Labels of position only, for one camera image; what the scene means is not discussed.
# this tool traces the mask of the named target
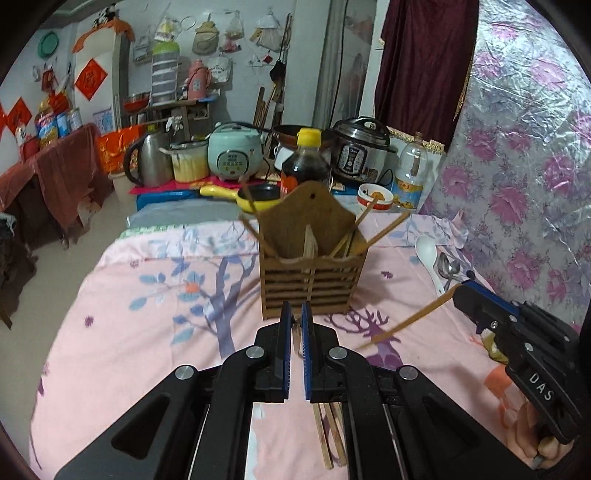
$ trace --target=electric pressure cooker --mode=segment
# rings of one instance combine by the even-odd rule
[[[339,120],[333,127],[337,144],[333,150],[335,176],[347,183],[376,183],[390,149],[390,132],[375,118],[362,116]]]

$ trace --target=human hand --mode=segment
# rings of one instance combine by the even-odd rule
[[[532,467],[534,458],[539,454],[546,460],[538,468],[552,468],[570,452],[573,442],[562,445],[555,437],[538,440],[535,430],[537,423],[537,411],[530,402],[525,402],[519,409],[517,421],[507,430],[506,446],[529,467]]]

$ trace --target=green lid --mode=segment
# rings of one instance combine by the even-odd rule
[[[152,53],[157,55],[158,53],[180,53],[181,48],[175,41],[161,41],[154,45]]]
[[[51,31],[43,35],[43,38],[39,41],[39,46],[37,47],[37,54],[43,60],[49,60],[51,56],[56,52],[57,46],[60,44],[60,37],[57,36],[57,33]]]

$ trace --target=red paper decoration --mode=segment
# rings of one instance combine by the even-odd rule
[[[4,132],[5,126],[6,126],[6,114],[4,113],[4,108],[2,108],[2,104],[0,103],[0,140],[2,139],[2,133]]]
[[[10,113],[6,117],[6,124],[12,134],[17,130],[19,124],[28,125],[31,121],[33,116],[31,115],[30,110],[27,108],[25,101],[20,97],[17,102],[10,110]]]
[[[90,101],[105,78],[107,78],[107,72],[94,59],[90,59],[78,75],[75,85],[82,95]]]

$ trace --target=dark red curtain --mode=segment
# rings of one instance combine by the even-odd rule
[[[390,0],[375,89],[378,120],[447,147],[472,60],[478,0]]]

